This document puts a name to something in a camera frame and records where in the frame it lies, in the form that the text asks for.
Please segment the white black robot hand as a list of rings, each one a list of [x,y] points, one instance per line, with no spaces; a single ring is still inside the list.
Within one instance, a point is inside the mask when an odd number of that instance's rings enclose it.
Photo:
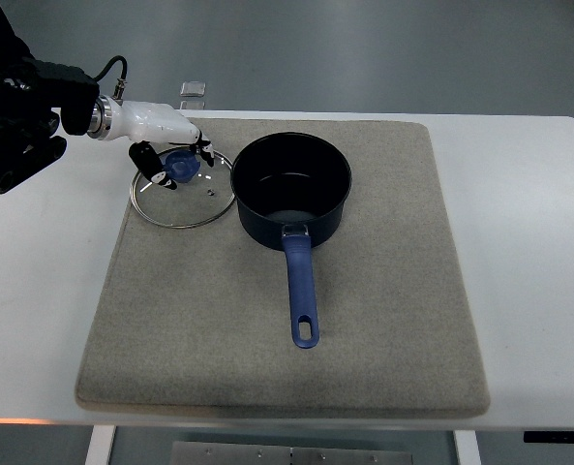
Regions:
[[[167,104],[98,98],[87,135],[95,140],[127,138],[133,142],[129,155],[137,169],[154,184],[170,190],[176,182],[166,172],[154,144],[187,145],[212,167],[215,153],[202,131]]]

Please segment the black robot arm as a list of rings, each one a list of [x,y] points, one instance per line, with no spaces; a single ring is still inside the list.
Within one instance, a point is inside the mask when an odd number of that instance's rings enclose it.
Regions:
[[[0,6],[0,194],[59,160],[67,142],[57,135],[97,136],[109,127],[101,80],[115,63],[90,77],[80,68],[34,58]]]

